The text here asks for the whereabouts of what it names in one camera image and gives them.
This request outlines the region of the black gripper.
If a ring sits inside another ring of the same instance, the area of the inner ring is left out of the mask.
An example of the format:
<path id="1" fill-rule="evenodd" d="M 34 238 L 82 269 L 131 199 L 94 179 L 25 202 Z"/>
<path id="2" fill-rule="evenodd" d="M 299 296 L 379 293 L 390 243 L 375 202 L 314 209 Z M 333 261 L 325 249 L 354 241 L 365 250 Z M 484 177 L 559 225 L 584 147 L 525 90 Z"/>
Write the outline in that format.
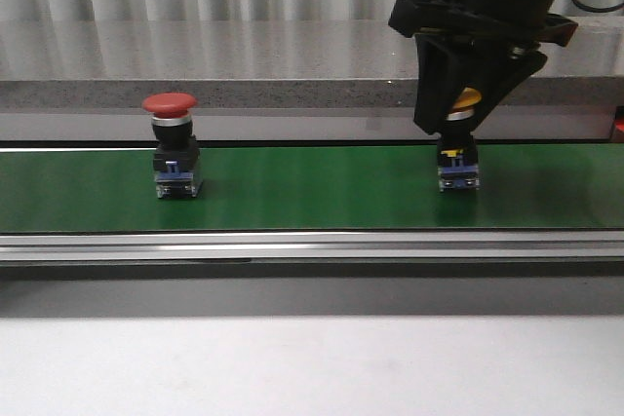
<path id="1" fill-rule="evenodd" d="M 388 24 L 415 38 L 418 83 L 413 120 L 428 134 L 439 132 L 465 85 L 478 91 L 470 121 L 474 131 L 521 83 L 543 68 L 547 56 L 531 47 L 491 46 L 468 80 L 467 49 L 440 37 L 459 36 L 566 46 L 577 23 L 551 14 L 554 0 L 396 0 Z"/>

